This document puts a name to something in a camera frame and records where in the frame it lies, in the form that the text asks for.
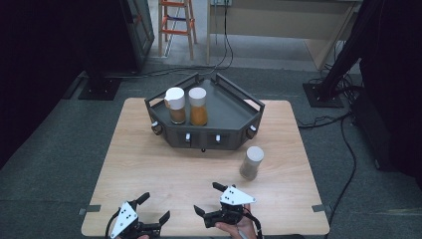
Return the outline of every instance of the jar with orange contents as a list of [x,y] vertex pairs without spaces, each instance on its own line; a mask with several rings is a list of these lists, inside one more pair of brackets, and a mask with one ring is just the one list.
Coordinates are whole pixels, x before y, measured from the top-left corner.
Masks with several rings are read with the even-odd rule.
[[190,123],[201,126],[208,122],[205,106],[207,92],[202,88],[193,88],[189,91]]

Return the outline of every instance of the jar with brown contents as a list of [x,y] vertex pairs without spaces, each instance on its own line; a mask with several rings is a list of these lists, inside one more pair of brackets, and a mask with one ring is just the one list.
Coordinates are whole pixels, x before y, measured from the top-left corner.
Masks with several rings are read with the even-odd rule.
[[202,88],[193,88],[189,91],[190,123],[201,126],[208,122],[205,97],[207,92]]
[[205,125],[208,121],[208,114],[207,109],[205,106],[202,107],[194,107],[191,106],[190,108],[190,122],[193,125]]
[[184,123],[186,119],[185,109],[170,110],[170,118],[173,123]]

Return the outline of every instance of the orange ladder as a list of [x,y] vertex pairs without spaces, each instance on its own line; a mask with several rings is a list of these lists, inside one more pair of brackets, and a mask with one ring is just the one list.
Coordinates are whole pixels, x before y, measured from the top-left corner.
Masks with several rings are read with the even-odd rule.
[[[185,17],[171,17],[168,15],[168,7],[184,8]],[[168,29],[168,21],[172,22],[186,22],[186,30],[173,30]],[[167,0],[159,0],[158,2],[158,54],[162,57],[162,35],[165,35],[165,42],[168,42],[168,35],[181,35],[187,36],[190,50],[190,60],[193,60],[193,41],[196,44],[196,30],[195,18],[193,16],[192,0],[182,0],[180,2],[171,2]]]

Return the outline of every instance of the stepladder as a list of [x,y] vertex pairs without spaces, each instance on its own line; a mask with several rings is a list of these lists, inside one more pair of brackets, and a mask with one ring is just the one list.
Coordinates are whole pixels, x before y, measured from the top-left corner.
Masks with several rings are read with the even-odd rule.
[[[184,10],[184,16],[180,16],[179,10]],[[182,30],[177,27],[177,23],[185,23],[186,27]],[[193,43],[197,43],[195,17],[193,15],[192,0],[158,0],[158,55],[163,56],[163,35],[166,46],[168,47],[169,36],[186,36],[189,45],[190,60],[193,60]]]

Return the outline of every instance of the power strip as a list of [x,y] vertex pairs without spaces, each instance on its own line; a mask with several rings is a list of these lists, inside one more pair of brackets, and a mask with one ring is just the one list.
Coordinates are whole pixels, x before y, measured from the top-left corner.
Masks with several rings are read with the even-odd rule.
[[214,5],[224,6],[224,5],[226,5],[226,3],[227,3],[227,6],[232,6],[232,0],[211,0],[212,6],[214,6]]

